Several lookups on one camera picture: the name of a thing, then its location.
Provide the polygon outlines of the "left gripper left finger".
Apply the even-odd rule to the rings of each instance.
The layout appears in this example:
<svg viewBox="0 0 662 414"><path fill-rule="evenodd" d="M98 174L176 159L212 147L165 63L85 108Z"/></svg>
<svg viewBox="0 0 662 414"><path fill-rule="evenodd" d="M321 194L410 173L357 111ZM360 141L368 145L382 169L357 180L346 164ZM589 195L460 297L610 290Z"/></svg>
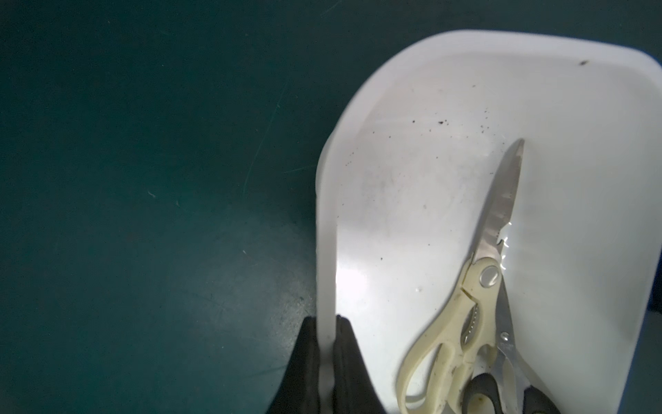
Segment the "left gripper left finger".
<svg viewBox="0 0 662 414"><path fill-rule="evenodd" d="M284 377L267 413L319 414L319 370L317 319L305 317Z"/></svg>

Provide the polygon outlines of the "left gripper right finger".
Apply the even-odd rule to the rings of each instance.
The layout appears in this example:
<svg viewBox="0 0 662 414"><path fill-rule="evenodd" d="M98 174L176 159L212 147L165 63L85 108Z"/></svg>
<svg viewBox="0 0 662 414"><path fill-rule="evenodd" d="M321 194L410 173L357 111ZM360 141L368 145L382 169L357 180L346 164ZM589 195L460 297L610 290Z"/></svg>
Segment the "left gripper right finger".
<svg viewBox="0 0 662 414"><path fill-rule="evenodd" d="M335 414L385 414L375 392L351 322L336 317L333 346Z"/></svg>

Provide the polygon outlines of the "cream kitchen shears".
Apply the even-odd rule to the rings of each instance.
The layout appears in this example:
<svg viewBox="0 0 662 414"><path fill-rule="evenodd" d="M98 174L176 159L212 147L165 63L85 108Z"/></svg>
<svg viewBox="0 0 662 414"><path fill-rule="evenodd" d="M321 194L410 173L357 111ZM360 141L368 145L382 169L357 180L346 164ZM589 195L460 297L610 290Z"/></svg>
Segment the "cream kitchen shears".
<svg viewBox="0 0 662 414"><path fill-rule="evenodd" d="M505 245L500 233L511 223L524 145L520 138L505 152L452 294L403 359L396 381L400 412L459 413L479 350L495 344Z"/></svg>

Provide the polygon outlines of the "small black handled scissors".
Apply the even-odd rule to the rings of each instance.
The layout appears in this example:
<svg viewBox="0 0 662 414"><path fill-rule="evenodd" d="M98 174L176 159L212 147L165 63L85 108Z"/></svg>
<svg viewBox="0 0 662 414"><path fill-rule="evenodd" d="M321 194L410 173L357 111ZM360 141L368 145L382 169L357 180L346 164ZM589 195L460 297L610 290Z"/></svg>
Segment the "small black handled scissors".
<svg viewBox="0 0 662 414"><path fill-rule="evenodd" d="M482 374L468 382L463 393L463 413L553 413L560 409L534 386L525 372L516 347L510 302L505 286L496 301L496 340L491 346L492 362Z"/></svg>

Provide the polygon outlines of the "white plastic storage box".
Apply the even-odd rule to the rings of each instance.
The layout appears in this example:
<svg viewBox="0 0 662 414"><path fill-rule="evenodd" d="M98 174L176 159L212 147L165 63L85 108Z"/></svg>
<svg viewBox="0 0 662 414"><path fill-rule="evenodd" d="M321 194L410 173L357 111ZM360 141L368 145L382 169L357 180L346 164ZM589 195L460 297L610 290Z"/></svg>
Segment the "white plastic storage box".
<svg viewBox="0 0 662 414"><path fill-rule="evenodd" d="M599 42L464 30L379 68L317 167L320 345L347 317L389 413L518 139L504 251L517 348L562 412L619 409L660 257L661 66Z"/></svg>

